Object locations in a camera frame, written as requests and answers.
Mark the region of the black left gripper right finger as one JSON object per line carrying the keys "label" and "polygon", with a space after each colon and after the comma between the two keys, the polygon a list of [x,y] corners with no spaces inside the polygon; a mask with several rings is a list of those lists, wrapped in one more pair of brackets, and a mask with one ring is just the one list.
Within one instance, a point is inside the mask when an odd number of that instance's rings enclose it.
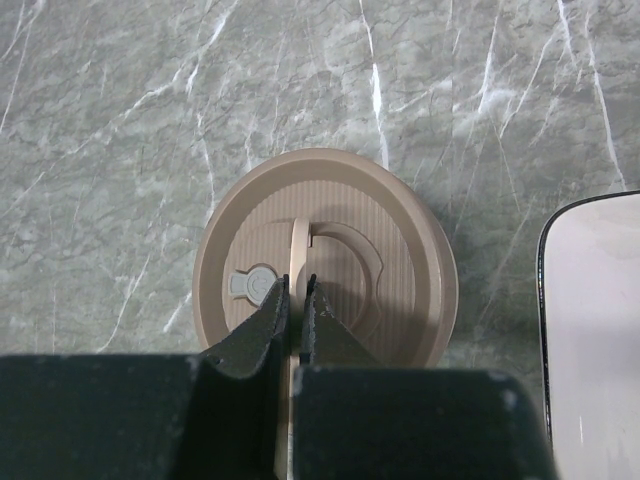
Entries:
{"label": "black left gripper right finger", "polygon": [[297,479],[554,479],[536,409],[496,370],[377,365],[307,286],[293,376]]}

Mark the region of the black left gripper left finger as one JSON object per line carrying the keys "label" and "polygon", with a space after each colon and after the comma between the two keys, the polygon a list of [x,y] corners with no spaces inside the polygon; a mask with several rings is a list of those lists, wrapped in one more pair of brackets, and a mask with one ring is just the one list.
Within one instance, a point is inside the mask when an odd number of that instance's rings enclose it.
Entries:
{"label": "black left gripper left finger", "polygon": [[1,360],[5,479],[272,479],[286,279],[199,354]]}

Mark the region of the brown round lunch box lid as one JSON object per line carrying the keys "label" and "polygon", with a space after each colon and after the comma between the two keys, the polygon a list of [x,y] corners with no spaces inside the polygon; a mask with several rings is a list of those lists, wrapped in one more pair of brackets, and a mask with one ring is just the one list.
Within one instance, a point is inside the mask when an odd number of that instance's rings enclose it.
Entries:
{"label": "brown round lunch box lid", "polygon": [[293,476],[292,385],[311,279],[337,320],[384,368],[435,365],[458,307],[453,253],[430,210],[384,168],[335,149],[264,162],[215,210],[193,275],[203,351],[249,318],[279,279],[288,282],[289,323],[272,479]]}

